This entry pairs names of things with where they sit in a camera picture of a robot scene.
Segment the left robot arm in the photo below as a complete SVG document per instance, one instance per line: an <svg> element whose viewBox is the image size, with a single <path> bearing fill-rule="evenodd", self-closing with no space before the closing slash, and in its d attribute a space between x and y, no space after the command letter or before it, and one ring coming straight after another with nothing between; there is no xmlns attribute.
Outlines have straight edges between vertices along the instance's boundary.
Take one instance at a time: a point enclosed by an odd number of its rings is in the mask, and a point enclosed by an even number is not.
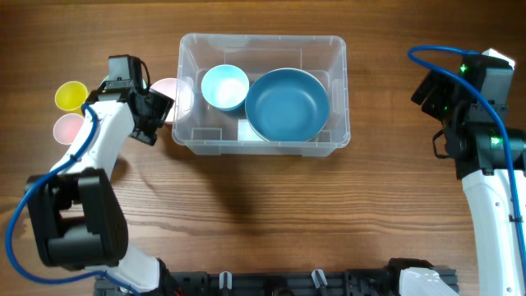
<svg viewBox="0 0 526 296"><path fill-rule="evenodd" d="M44 175L28 178L18 210L28 209L40 260L73 271L68 279L43 279L16 261L12 234L7 257L25 278L61 284L101 276L129 295L180 295L166 265L133 246L110 178L124 141L152 146L173 100L150 88L143 61L108 59L108 78L81 106L84 122L67 153Z"/></svg>

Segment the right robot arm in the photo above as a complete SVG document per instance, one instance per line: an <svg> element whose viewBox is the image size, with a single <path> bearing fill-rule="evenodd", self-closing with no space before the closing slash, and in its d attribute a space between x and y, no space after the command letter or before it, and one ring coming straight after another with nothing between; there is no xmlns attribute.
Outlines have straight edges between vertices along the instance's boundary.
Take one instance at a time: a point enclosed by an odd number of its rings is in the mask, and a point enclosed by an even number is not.
<svg viewBox="0 0 526 296"><path fill-rule="evenodd" d="M453 159L470 209L482 295L525 293L525 133L504 125L513 59L456 49L458 74L408 57L429 73L412 101L441 122L443 160Z"/></svg>

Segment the light blue bowl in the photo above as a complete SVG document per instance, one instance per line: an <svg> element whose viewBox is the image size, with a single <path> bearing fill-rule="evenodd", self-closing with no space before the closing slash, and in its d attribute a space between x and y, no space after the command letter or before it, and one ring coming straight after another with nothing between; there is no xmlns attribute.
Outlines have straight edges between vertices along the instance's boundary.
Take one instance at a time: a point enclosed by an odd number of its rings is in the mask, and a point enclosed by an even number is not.
<svg viewBox="0 0 526 296"><path fill-rule="evenodd" d="M247 74L241 68L230 64L212 67L201 81L204 99L221 111L232 111L240 107L249 87Z"/></svg>

